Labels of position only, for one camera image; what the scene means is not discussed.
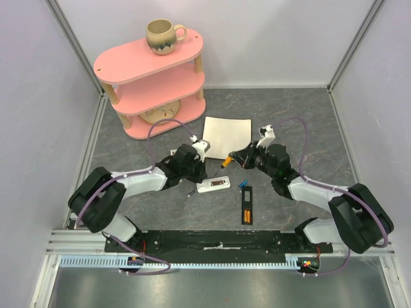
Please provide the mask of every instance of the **wooden shelf post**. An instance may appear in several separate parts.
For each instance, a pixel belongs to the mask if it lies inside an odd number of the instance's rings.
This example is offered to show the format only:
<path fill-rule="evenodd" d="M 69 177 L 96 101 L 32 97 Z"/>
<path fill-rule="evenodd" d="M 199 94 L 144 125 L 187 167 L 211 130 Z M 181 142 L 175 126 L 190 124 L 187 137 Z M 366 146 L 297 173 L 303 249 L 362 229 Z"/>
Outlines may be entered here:
<path fill-rule="evenodd" d="M 124 128 L 127 130 L 131 127 L 131 122 L 128 119 L 128 117 L 124 114 L 119 114 L 118 112 L 116 112 L 120 121 L 123 123 Z"/>
<path fill-rule="evenodd" d="M 195 72 L 202 73 L 203 71 L 203 65 L 201 64 L 201 54 L 199 54 L 195 59 L 194 59 L 194 70 Z"/>
<path fill-rule="evenodd" d="M 107 95 L 109 96 L 109 99 L 110 99 L 111 103 L 113 105 L 117 105 L 118 104 L 118 97 L 117 97 L 116 93 L 114 92 L 114 89 L 113 89 L 112 85 L 107 85 L 106 83 L 102 82 L 101 86 L 103 87 L 103 89 L 107 93 Z"/>
<path fill-rule="evenodd" d="M 201 88 L 200 90 L 198 90 L 197 92 L 197 100 L 198 101 L 202 101 L 204 99 L 204 90 L 203 88 Z"/>

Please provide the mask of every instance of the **ceramic mug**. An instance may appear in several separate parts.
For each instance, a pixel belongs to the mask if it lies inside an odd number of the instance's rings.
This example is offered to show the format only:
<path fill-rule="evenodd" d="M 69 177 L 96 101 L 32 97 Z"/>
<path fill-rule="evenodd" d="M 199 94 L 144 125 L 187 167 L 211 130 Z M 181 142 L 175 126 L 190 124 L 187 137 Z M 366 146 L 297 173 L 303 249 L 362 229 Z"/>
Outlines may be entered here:
<path fill-rule="evenodd" d="M 184 29 L 184 34 L 177 37 L 177 29 Z M 167 19 L 156 19 L 147 25 L 147 44 L 151 50 L 158 55 L 168 55 L 171 53 L 178 40 L 184 40 L 187 37 L 187 29 L 182 24 L 173 26 Z"/>

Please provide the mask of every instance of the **mug handle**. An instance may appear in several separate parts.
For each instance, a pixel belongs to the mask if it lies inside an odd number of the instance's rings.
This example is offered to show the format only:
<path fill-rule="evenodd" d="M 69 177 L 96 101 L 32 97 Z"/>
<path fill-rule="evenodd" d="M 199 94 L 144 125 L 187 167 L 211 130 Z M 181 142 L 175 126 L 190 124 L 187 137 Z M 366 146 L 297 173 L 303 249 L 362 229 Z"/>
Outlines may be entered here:
<path fill-rule="evenodd" d="M 174 30 L 177 31 L 177 29 L 184 29 L 184 34 L 181 37 L 177 37 L 177 40 L 184 40 L 187 37 L 187 28 L 182 24 L 176 24 Z"/>

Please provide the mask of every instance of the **metal floor panel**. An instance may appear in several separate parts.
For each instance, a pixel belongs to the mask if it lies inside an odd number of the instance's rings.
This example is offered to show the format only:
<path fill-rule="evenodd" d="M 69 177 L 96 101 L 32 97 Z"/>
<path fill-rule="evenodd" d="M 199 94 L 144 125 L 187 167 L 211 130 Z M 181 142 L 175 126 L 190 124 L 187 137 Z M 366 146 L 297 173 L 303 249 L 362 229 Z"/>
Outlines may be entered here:
<path fill-rule="evenodd" d="M 378 258 L 364 260 L 317 278 L 275 269 L 176 269 L 128 277 L 116 269 L 60 268 L 49 308 L 393 307 Z M 322 263 L 330 270 L 342 259 Z"/>

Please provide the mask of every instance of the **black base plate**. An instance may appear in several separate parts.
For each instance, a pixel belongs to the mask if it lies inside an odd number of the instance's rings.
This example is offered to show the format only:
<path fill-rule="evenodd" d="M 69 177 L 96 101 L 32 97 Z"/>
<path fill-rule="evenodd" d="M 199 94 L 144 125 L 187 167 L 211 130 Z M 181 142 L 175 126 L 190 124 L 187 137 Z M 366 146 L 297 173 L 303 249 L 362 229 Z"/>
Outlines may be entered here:
<path fill-rule="evenodd" d="M 318 245 L 296 233 L 281 231 L 174 231 L 149 230 L 127 245 L 170 263 L 266 263 L 284 262 L 286 253 L 332 253 L 331 244 Z M 240 249 L 204 249 L 221 246 Z M 115 241 L 106 241 L 105 252 L 127 253 Z"/>

